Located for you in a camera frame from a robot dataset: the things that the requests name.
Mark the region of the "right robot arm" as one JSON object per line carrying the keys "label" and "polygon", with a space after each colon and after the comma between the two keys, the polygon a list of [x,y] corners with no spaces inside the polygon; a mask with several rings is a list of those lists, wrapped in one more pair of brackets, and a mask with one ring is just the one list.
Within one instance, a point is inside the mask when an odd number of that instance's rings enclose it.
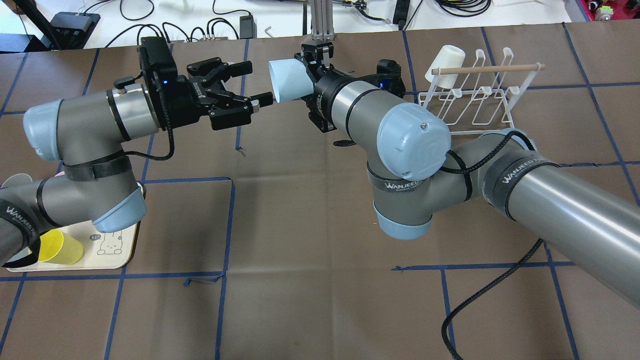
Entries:
{"label": "right robot arm", "polygon": [[640,301],[639,208],[567,173],[516,129],[451,145],[448,126],[371,78],[337,70],[331,42],[306,43],[295,59],[313,83],[310,118],[366,153],[380,228],[414,240],[434,214],[482,196],[634,306]]}

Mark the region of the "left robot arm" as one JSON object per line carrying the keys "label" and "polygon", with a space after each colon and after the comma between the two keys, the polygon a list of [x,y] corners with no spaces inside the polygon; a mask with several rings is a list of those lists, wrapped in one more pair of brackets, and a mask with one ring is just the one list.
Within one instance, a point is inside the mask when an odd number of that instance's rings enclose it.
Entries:
{"label": "left robot arm", "polygon": [[178,72],[167,41],[144,37],[137,48],[142,83],[115,80],[114,88],[28,109],[23,129],[45,161],[62,162],[64,175],[3,187],[1,265],[35,264],[41,237],[50,230],[91,221],[102,233],[139,223],[146,201],[130,157],[166,161],[175,153],[174,130],[203,116],[215,131],[249,125],[274,103],[265,92],[237,95],[229,79],[253,72],[251,61],[213,57]]}

